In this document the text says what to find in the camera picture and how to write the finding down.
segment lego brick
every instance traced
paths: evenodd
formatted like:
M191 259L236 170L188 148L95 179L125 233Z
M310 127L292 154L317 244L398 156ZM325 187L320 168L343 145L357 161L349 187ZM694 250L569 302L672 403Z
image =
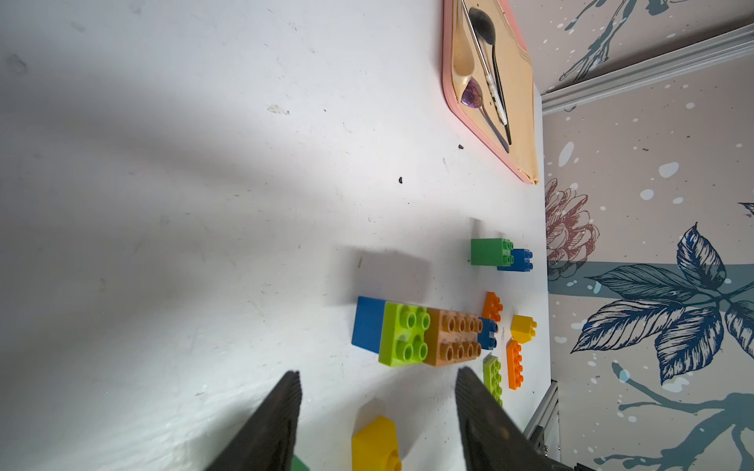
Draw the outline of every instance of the lego brick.
M513 256L513 264L509 267L498 267L499 271L531 271L534 267L530 250L513 249L510 254Z
M488 291L487 298L484 300L484 308L482 309L482 318L491 319L495 322L500 322L500 313L503 312L503 305L500 304L500 298L495 295L494 292Z
M508 387L517 390L523 384L523 366L521 366L521 345L513 339L505 348L508 360Z
M356 303L356 320L351 343L379 353L382 339L382 320L385 316L385 301L359 296Z
M425 332L430 325L426 307L385 302L379 362L387 366L423 362L429 353Z
M498 323L494 320L482 319L482 331L477 336L479 345L485 350L494 350L498 346L498 341L495 340L495 334L498 333Z
M512 249L508 239L471 239L471 264L508 267L513 264Z
M303 461L296 455L293 455L293 462L290 465L290 471L309 471Z
M513 322L510 324L510 334L515 341L525 344L537 336L536 327L537 323L531 317L513 316Z
M429 329L425 332L428 346L424 362L432 366L447 366L479 358L482 346L477 341L482 331L479 317L454 310L427 309Z
M395 424L377 417L351 439L353 471L400 471Z
M492 397L494 397L498 404L500 404L500 407L503 406L503 399L501 399L503 390L500 387L500 383L503 381L503 377L500 374L501 369L502 365L498 361L498 357L488 355L487 358L484 359L484 387L486 387L490 394L492 394Z

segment floral wallpaper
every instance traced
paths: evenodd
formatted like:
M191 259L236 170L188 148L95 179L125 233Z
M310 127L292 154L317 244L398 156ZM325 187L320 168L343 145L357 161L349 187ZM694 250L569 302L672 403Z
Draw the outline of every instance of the floral wallpaper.
M510 0L543 93L754 21L750 0Z
M751 76L749 56L544 118L569 466L754 470Z

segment green lego brick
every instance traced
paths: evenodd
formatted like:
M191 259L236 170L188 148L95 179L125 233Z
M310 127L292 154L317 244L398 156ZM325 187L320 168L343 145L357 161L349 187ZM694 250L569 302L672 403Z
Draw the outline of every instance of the green lego brick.
M483 368L484 387L487 388L487 390L492 394L492 397L494 397L498 404L500 404L500 407L502 407L503 399L500 397L503 393L503 389L500 387L500 382L502 381L500 370L502 369L502 366L500 365L498 357L494 355L488 355L484 359Z
M309 471L309 468L297 457L293 455L293 462L290 465L290 471Z
M430 317L426 307L385 303L379 362L387 366L416 365L427 358L425 332Z
M471 239L471 264L510 267L513 243L508 239Z

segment peach lego brick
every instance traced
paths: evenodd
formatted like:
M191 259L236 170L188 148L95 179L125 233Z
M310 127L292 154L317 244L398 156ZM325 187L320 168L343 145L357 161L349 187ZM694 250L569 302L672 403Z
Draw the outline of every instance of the peach lego brick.
M482 321L470 313L427 309L430 316L425 342L429 347L424 363L447 366L479 358L482 346L477 341Z

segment yellow lego brick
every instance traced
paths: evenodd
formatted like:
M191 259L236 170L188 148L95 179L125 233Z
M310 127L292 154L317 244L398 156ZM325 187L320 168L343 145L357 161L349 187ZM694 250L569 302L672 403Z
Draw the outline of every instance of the yellow lego brick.
M351 439L354 471L400 471L398 435L395 424L386 417L377 417Z
M534 330L537 323L531 317L513 316L513 322L510 324L510 334L513 339L520 344L525 344L537 335Z

